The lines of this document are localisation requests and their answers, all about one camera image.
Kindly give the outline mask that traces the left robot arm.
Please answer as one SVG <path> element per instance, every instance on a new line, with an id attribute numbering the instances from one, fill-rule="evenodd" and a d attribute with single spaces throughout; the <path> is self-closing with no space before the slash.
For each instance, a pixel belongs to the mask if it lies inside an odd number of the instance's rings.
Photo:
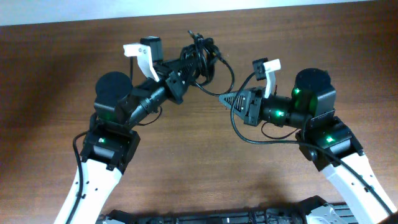
<path id="1" fill-rule="evenodd" d="M 95 112 L 88 130 L 73 138 L 77 161 L 74 182 L 56 223 L 95 223 L 111 192 L 119 184 L 141 140 L 134 127 L 167 100 L 181 104 L 187 88 L 202 68 L 197 55 L 158 62 L 159 80 L 137 86 L 122 72 L 108 72 L 96 82 Z M 82 150 L 76 149 L 83 138 Z"/>

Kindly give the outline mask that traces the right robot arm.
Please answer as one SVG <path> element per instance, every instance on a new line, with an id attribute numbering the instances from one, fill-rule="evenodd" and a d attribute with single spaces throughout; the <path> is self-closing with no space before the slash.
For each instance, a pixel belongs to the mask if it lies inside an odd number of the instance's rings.
<path id="1" fill-rule="evenodd" d="M 220 95 L 219 101 L 246 125 L 260 122 L 298 129 L 301 153 L 335 187 L 359 223 L 381 223 L 397 215 L 397 208 L 374 175 L 369 159 L 352 130 L 335 116 L 336 90 L 327 71 L 306 68 L 298 72 L 290 97 L 271 91 L 273 72 L 255 72 L 266 87 Z"/>

